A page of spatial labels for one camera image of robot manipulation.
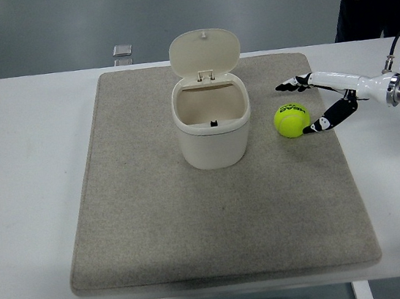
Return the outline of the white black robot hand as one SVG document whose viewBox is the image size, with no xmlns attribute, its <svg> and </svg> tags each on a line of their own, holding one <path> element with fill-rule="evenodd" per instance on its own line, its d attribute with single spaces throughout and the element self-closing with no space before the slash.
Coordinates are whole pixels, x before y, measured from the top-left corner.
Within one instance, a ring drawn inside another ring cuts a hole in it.
<svg viewBox="0 0 400 299">
<path fill-rule="evenodd" d="M 377 77 L 338 72 L 310 72 L 284 81 L 276 87 L 276 90 L 303 92 L 308 88 L 321 88 L 342 94 L 343 97 L 339 101 L 302 131 L 304 134 L 311 134 L 338 126 L 358 109 L 360 100 L 373 99 L 381 104 L 396 106 L 398 104 L 394 97 L 396 84 L 397 77 L 392 72 Z"/>
</svg>

